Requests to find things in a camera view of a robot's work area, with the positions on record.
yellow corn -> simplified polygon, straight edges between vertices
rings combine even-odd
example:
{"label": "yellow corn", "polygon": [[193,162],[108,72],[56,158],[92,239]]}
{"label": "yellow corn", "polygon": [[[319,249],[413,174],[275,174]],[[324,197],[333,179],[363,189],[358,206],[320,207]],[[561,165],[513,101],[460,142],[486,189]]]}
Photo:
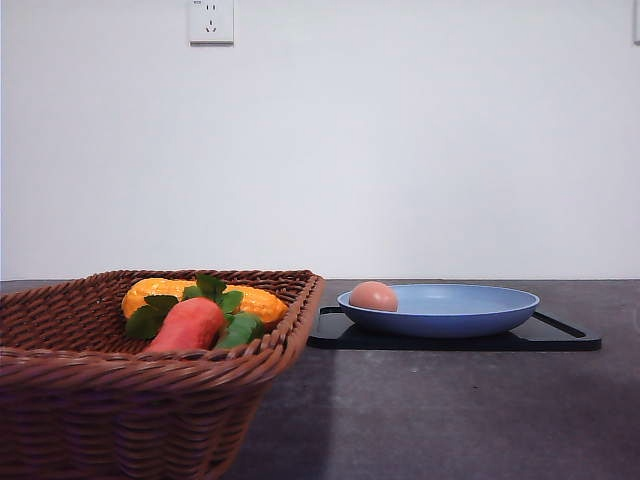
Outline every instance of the yellow corn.
{"label": "yellow corn", "polygon": [[[167,278],[145,278],[136,282],[122,299],[122,312],[130,318],[138,308],[146,305],[147,295],[173,295],[182,300],[184,289],[195,285],[195,280],[169,280]],[[266,329],[272,328],[287,311],[287,305],[273,293],[246,285],[227,285],[225,292],[238,290],[243,293],[238,311],[254,313]]]}

orange carrot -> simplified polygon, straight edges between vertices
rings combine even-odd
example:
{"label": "orange carrot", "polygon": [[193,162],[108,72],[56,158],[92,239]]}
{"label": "orange carrot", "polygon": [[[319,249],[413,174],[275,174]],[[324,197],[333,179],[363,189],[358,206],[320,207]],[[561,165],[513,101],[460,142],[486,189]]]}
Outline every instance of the orange carrot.
{"label": "orange carrot", "polygon": [[176,303],[145,352],[209,348],[224,325],[220,307],[205,297]]}

plate rim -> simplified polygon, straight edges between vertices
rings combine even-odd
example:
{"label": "plate rim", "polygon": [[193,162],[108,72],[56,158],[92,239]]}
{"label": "plate rim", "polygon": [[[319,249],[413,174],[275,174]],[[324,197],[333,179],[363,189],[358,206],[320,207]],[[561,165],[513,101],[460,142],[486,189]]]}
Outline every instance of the plate rim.
{"label": "plate rim", "polygon": [[402,284],[395,284],[395,285],[388,285],[389,287],[391,287],[392,289],[396,289],[398,287],[400,288],[406,288],[406,287],[420,287],[420,286],[456,286],[456,287],[473,287],[473,288],[483,288],[483,289],[489,289],[489,290],[509,290],[512,292],[518,292],[518,293],[524,293],[526,295],[529,295],[531,297],[533,297],[533,300],[530,304],[527,304],[526,306],[522,306],[522,307],[518,307],[518,308],[512,308],[512,309],[505,309],[505,310],[497,310],[497,311],[491,311],[491,312],[471,312],[471,313],[404,313],[404,312],[392,312],[389,310],[375,310],[372,308],[362,308],[362,307],[356,307],[354,305],[351,305],[348,303],[348,301],[345,301],[347,298],[347,295],[351,295],[351,292],[353,292],[353,289],[347,291],[347,292],[343,292],[341,294],[339,294],[337,296],[337,301],[338,304],[341,307],[346,307],[346,308],[351,308],[363,313],[373,313],[373,314],[384,314],[384,315],[391,315],[391,316],[405,316],[405,317],[477,317],[480,315],[500,315],[500,314],[506,314],[506,313],[512,313],[512,312],[519,312],[521,310],[528,310],[530,308],[535,308],[540,304],[540,297],[538,297],[536,294],[531,293],[531,292],[527,292],[525,290],[519,290],[517,288],[510,288],[510,287],[499,287],[496,285],[478,285],[478,284],[473,284],[473,283],[402,283]]}

white wall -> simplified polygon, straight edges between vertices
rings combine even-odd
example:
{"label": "white wall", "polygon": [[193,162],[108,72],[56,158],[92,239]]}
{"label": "white wall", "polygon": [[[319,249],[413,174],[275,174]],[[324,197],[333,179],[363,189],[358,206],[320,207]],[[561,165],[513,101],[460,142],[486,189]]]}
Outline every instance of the white wall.
{"label": "white wall", "polygon": [[2,2],[4,279],[640,277],[631,0],[185,3]]}

green leaf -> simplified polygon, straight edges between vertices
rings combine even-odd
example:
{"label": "green leaf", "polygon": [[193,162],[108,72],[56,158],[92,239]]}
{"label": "green leaf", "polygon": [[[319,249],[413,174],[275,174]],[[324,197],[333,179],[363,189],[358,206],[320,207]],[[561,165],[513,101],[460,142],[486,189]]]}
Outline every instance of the green leaf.
{"label": "green leaf", "polygon": [[244,345],[249,343],[249,339],[251,338],[250,330],[227,330],[225,334],[220,338],[218,343],[216,343],[215,348],[233,348],[238,345]]}
{"label": "green leaf", "polygon": [[160,330],[164,317],[164,314],[151,305],[143,305],[127,320],[125,333],[130,338],[143,340],[153,338]]}
{"label": "green leaf", "polygon": [[264,333],[264,325],[262,320],[255,313],[240,312],[235,315],[233,322],[231,322],[230,328],[248,327],[251,329],[253,338],[262,336]]}
{"label": "green leaf", "polygon": [[257,315],[240,312],[233,317],[220,340],[216,343],[216,348],[232,348],[244,345],[264,334],[264,325]]}
{"label": "green leaf", "polygon": [[187,287],[182,292],[182,300],[189,300],[190,298],[196,297],[204,297],[205,295],[200,290],[200,287],[193,285],[191,287]]}
{"label": "green leaf", "polygon": [[173,295],[148,295],[144,297],[144,301],[164,316],[178,303],[178,299]]}
{"label": "green leaf", "polygon": [[244,297],[244,293],[239,290],[231,290],[227,293],[223,293],[220,300],[220,309],[224,313],[233,312],[236,307],[242,303],[242,297]]}
{"label": "green leaf", "polygon": [[202,291],[203,296],[210,298],[217,304],[220,304],[220,296],[227,288],[227,284],[222,280],[206,273],[196,274],[196,285]]}

